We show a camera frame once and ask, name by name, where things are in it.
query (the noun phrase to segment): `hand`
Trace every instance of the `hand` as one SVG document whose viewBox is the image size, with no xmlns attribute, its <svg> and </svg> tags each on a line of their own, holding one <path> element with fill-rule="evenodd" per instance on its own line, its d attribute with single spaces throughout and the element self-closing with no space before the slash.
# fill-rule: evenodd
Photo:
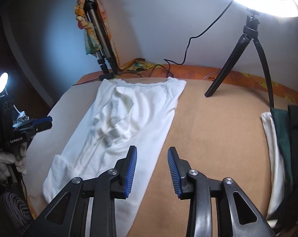
<svg viewBox="0 0 298 237">
<path fill-rule="evenodd" d="M 11 152 L 0 151 L 0 178 L 6 180 L 10 176 L 8 165 L 15 164 L 18 172 L 26 174 L 27 169 L 25 166 L 27 143 L 24 142 L 20 145 L 11 148 Z"/>
</svg>

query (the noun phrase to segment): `black tripod leg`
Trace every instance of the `black tripod leg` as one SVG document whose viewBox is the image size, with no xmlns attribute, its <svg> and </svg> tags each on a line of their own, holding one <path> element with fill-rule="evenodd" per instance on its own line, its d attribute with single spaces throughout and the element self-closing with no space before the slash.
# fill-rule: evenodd
<svg viewBox="0 0 298 237">
<path fill-rule="evenodd" d="M 253 42 L 254 42 L 255 48 L 258 52 L 261 64 L 262 64 L 265 81 L 266 81 L 266 86 L 267 86 L 268 99 L 270 101 L 270 108 L 274 108 L 273 87 L 272 87 L 270 70 L 268 69 L 268 64 L 267 64 L 267 60 L 265 57 L 265 53 L 264 53 L 263 47 L 260 44 L 258 38 L 254 38 Z"/>
<path fill-rule="evenodd" d="M 220 86 L 220 84 L 224 81 L 226 76 L 232 70 L 233 66 L 236 64 L 236 62 L 238 61 L 238 59 L 240 58 L 241 54 L 243 53 L 244 49 L 247 47 L 250 41 L 251 39 L 249 40 L 248 38 L 246 38 L 244 34 L 240 37 L 237 45 L 233 49 L 225 65 L 219 72 L 216 79 L 213 81 L 210 88 L 205 93 L 206 97 L 211 97 L 214 94 L 214 92 L 217 90 L 217 88 Z"/>
</svg>

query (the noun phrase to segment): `orange tablecloth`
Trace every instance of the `orange tablecloth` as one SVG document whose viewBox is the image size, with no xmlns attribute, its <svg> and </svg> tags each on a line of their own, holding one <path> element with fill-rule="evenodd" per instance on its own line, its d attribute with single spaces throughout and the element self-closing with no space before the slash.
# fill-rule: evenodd
<svg viewBox="0 0 298 237">
<path fill-rule="evenodd" d="M 149 77 L 151 73 L 151 69 L 141 71 L 139 74 L 142 77 Z M 202 79 L 202 80 L 209 80 L 213 81 L 216 77 L 220 69 L 217 68 L 208 68 L 208 67 L 200 67 L 200 66 L 191 66 L 191 65 L 171 65 L 171 72 L 174 75 L 175 78 L 181 78 L 181 79 Z M 76 84 L 82 84 L 87 81 L 93 81 L 98 78 L 99 75 L 101 75 L 102 72 L 94 72 L 87 75 L 84 75 L 80 78 L 80 80 Z M 151 77 L 166 77 L 167 72 L 162 67 L 156 67 L 153 70 L 153 73 Z M 134 77 L 140 77 L 136 74 L 132 73 L 125 73 L 119 76 L 121 79 L 126 78 L 134 78 Z M 257 90 L 265 91 L 267 92 L 266 88 L 266 82 L 263 77 L 237 72 L 237 71 L 231 71 L 229 75 L 224 80 L 225 84 L 231 84 L 235 86 L 241 86 L 241 87 L 249 87 L 254 88 Z M 290 100 L 298 105 L 298 92 L 284 86 L 281 84 L 278 84 L 276 82 L 272 82 L 273 85 L 273 94 Z"/>
</svg>

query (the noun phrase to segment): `ribbed blue pad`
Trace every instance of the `ribbed blue pad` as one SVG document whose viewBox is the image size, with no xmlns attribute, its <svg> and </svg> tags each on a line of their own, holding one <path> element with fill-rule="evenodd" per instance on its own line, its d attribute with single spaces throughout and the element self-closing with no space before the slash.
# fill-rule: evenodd
<svg viewBox="0 0 298 237">
<path fill-rule="evenodd" d="M 135 147 L 133 150 L 133 154 L 131 155 L 128 171 L 126 174 L 125 190 L 124 190 L 125 198 L 128 198 L 131 192 L 131 187 L 133 186 L 136 163 L 137 163 L 137 147 Z"/>
<path fill-rule="evenodd" d="M 168 150 L 168 164 L 175 194 L 177 194 L 177 197 L 180 198 L 182 195 L 181 178 L 170 149 Z"/>
</svg>

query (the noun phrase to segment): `tripod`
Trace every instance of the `tripod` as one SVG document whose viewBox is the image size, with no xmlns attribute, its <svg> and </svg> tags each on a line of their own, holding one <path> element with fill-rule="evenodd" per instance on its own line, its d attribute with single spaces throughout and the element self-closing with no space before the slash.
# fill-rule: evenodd
<svg viewBox="0 0 298 237">
<path fill-rule="evenodd" d="M 273 98 L 273 88 L 272 88 L 272 82 L 271 82 L 271 76 L 270 71 L 268 68 L 267 60 L 265 57 L 264 50 L 258 40 L 258 25 L 260 24 L 259 20 L 255 17 L 255 15 L 259 15 L 260 13 L 251 9 L 247 8 L 247 11 L 251 12 L 251 16 L 246 17 L 246 25 L 243 28 L 243 35 L 240 37 L 237 45 L 233 49 L 231 55 L 229 56 L 227 62 L 219 72 L 216 79 L 213 81 L 210 88 L 205 93 L 206 97 L 211 97 L 214 92 L 217 90 L 217 88 L 220 86 L 220 84 L 224 81 L 226 76 L 230 73 L 233 66 L 236 64 L 238 59 L 240 58 L 241 54 L 247 47 L 247 45 L 250 43 L 250 41 L 253 39 L 255 48 L 258 52 L 261 65 L 263 68 L 266 85 L 267 85 L 267 92 L 270 102 L 270 107 L 274 108 L 274 98 Z"/>
</svg>

